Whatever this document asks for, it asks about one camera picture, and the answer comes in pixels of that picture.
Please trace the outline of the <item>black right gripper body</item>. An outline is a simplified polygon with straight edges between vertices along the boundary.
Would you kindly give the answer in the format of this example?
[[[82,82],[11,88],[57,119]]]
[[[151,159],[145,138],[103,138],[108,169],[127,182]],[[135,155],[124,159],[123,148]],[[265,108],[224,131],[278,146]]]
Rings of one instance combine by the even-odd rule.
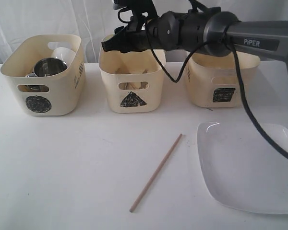
[[[127,34],[130,50],[142,52],[148,49],[181,49],[181,17],[182,13],[168,11],[161,17],[150,20],[145,29]]]

